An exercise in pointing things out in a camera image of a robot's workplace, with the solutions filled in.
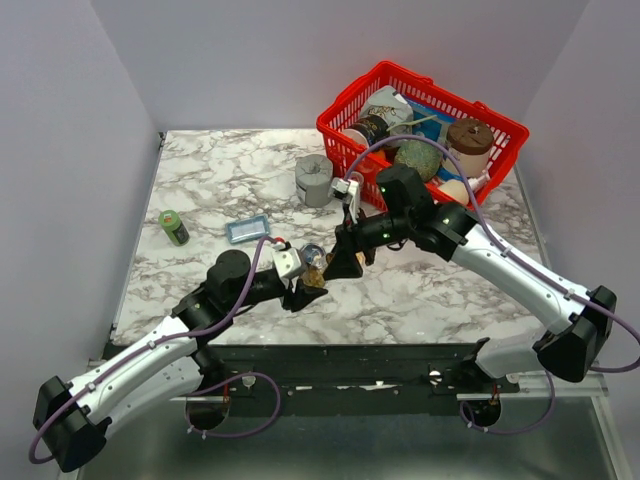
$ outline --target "green can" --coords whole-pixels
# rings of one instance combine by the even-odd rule
[[[189,241],[189,232],[182,223],[180,215],[173,210],[165,210],[158,217],[158,223],[167,233],[167,236],[174,245],[181,247]]]

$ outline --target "brown lid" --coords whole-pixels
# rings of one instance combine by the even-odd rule
[[[493,145],[493,133],[486,123],[475,118],[456,120],[447,130],[451,146],[465,155],[482,155]]]

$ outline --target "red basket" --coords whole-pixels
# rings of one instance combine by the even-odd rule
[[[410,100],[452,117],[477,118],[491,127],[494,138],[488,163],[491,179],[476,192],[479,203],[482,203],[489,192],[504,180],[504,177],[516,163],[520,148],[529,137],[529,130],[524,126],[491,111],[485,104],[481,102],[470,103],[437,87],[428,77],[417,75],[392,62],[384,61],[349,85],[338,95],[333,105],[318,117],[316,126],[324,136],[324,146],[327,157],[333,163],[334,176],[342,177],[358,154],[365,150],[362,145],[356,144],[340,132],[357,120],[360,109],[367,98],[385,85],[393,86]],[[360,162],[356,168],[365,178],[362,199],[380,210],[386,210],[386,208],[376,185],[376,175],[380,170],[390,165],[390,163],[373,155],[367,155],[367,158]],[[440,202],[452,200],[431,183],[427,183],[427,188],[435,200]]]

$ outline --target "white wall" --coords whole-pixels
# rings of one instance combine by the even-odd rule
[[[2,2],[0,65],[0,477],[54,478],[36,393],[107,339],[158,136],[87,0]]]
[[[519,160],[551,264],[618,294],[618,312],[640,329],[640,3],[594,0],[535,96]],[[640,348],[615,329],[603,365]],[[609,375],[611,404],[640,478],[638,373]]]
[[[521,118],[586,0],[93,0],[163,128],[314,126],[382,59]]]

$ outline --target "marble surface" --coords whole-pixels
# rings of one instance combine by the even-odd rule
[[[114,343],[138,340],[203,281],[217,255],[231,248],[227,222],[265,213],[272,235],[297,247],[315,242],[330,250],[342,220],[339,204],[305,207],[293,178],[297,157],[323,152],[321,135],[308,129],[169,132]],[[158,226],[165,209],[182,216],[191,234],[186,246],[173,246]],[[513,174],[492,192],[485,212],[499,234],[539,258]],[[255,244],[240,248],[253,256]],[[266,248],[260,264],[266,268],[269,262]],[[329,295],[296,314],[283,311],[277,301],[260,304],[214,342],[474,342],[539,325],[486,280],[409,244],[401,252],[379,249],[363,278],[332,281],[328,289]]]

